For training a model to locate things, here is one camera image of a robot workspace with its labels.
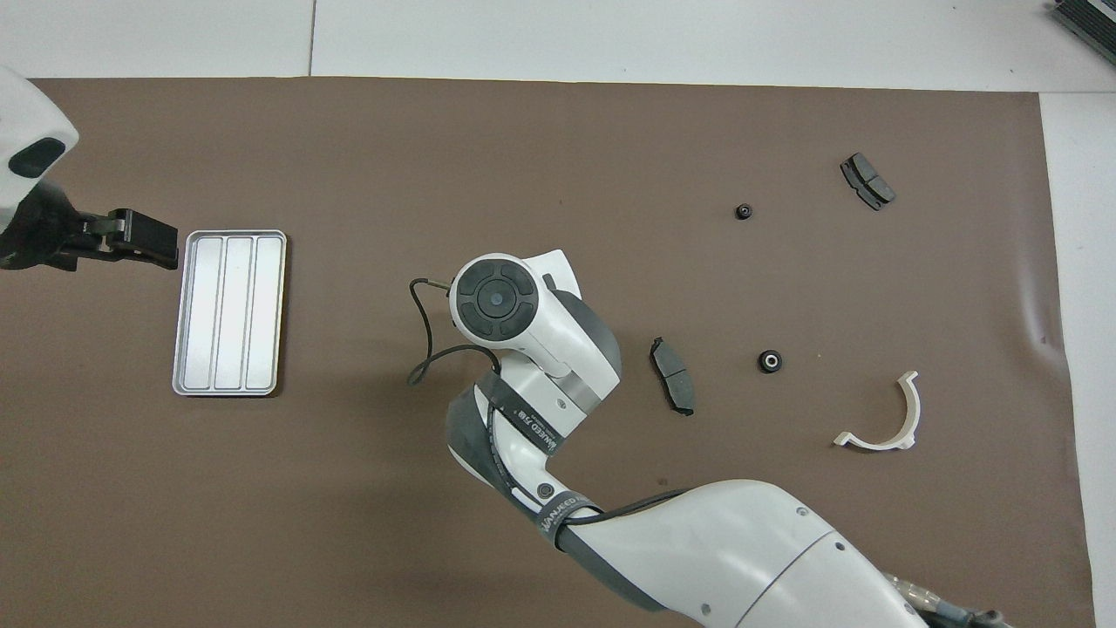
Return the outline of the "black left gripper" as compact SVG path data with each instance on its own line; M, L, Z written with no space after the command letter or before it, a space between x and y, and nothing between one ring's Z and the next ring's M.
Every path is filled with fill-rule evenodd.
M27 270L51 265L75 271L80 257L115 262L117 255L164 270L177 270L179 231L132 209L112 211L112 253L100 249L104 236L88 231L100 215L73 207L71 200L51 181L36 184L17 204L12 222L1 235L1 268Z

